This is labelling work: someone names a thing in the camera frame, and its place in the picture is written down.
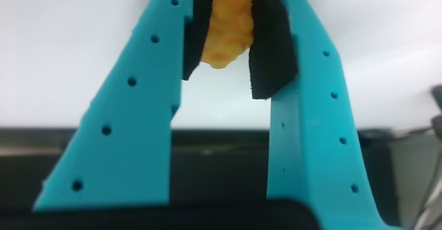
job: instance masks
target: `hole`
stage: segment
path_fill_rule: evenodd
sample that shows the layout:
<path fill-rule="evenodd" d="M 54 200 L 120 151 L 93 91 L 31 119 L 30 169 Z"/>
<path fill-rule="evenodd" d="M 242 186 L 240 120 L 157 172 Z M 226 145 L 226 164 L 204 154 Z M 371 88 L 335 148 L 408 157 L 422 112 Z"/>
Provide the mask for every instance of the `hole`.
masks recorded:
<path fill-rule="evenodd" d="M 83 189 L 83 182 L 76 180 L 72 183 L 72 190 L 75 192 L 81 191 Z"/>
<path fill-rule="evenodd" d="M 171 0 L 171 3 L 174 6 L 179 6 L 180 5 L 180 0 Z"/>
<path fill-rule="evenodd" d="M 103 126 L 102 133 L 106 136 L 110 135 L 110 133 L 112 133 L 111 127 L 110 126 Z"/>
<path fill-rule="evenodd" d="M 347 139 L 346 139 L 345 137 L 340 137 L 340 138 L 339 138 L 339 142 L 340 142 L 341 144 L 347 144 Z"/>
<path fill-rule="evenodd" d="M 160 38 L 159 38 L 157 35 L 153 35 L 153 36 L 151 37 L 151 41 L 152 41 L 154 44 L 156 44 L 157 42 L 160 41 Z"/>
<path fill-rule="evenodd" d="M 135 86 L 137 85 L 137 80 L 134 77 L 129 77 L 129 79 L 127 79 L 127 84 L 129 84 L 129 86 Z"/>
<path fill-rule="evenodd" d="M 359 187 L 355 184 L 351 185 L 350 188 L 352 189 L 353 193 L 358 193 L 359 192 Z"/>

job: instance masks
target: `black surface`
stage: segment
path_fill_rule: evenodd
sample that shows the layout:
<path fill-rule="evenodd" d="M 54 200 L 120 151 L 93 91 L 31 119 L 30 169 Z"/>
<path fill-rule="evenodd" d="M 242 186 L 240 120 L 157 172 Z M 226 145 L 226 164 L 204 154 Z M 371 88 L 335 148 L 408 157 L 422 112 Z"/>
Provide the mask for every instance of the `black surface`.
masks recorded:
<path fill-rule="evenodd" d="M 187 21 L 184 31 L 184 63 L 183 80 L 189 80 L 192 72 L 201 60 L 210 16 L 212 15 L 213 0 L 193 0 L 193 18 Z"/>
<path fill-rule="evenodd" d="M 432 88 L 431 94 L 434 100 L 436 100 L 439 109 L 442 111 L 442 85 L 438 85 Z"/>
<path fill-rule="evenodd" d="M 7 214 L 0 229 L 319 229 L 309 209 L 297 202 L 205 204 L 192 207 Z"/>
<path fill-rule="evenodd" d="M 67 142 L 73 129 L 1 130 L 4 139 Z M 388 142 L 383 129 L 359 131 L 367 176 L 381 217 L 398 225 L 398 205 Z M 268 131 L 173 131 L 171 204 L 207 200 L 264 201 Z M 0 157 L 0 209 L 29 210 L 58 155 Z"/>
<path fill-rule="evenodd" d="M 252 3 L 251 92 L 254 99 L 267 99 L 298 74 L 295 43 L 281 0 L 253 0 Z"/>

